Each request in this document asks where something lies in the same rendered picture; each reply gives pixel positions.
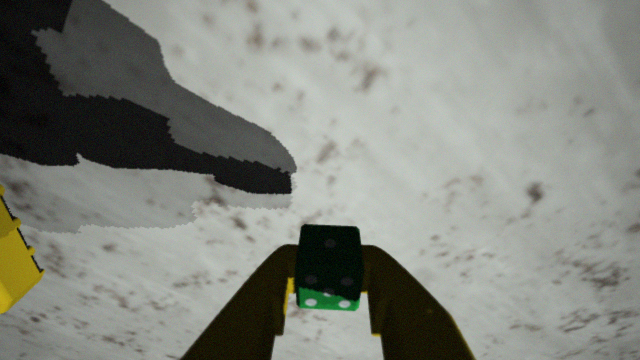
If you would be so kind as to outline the green die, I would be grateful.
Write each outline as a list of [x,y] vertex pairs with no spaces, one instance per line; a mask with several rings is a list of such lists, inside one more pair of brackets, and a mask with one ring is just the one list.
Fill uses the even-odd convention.
[[364,277],[356,226],[301,226],[295,264],[296,305],[304,309],[356,311]]

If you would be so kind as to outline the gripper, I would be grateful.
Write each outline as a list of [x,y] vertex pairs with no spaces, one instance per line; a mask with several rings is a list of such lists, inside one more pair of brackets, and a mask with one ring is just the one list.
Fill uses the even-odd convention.
[[[476,360],[451,314],[391,255],[361,245],[372,336],[384,360]],[[296,293],[297,244],[276,249],[180,360],[271,360]]]

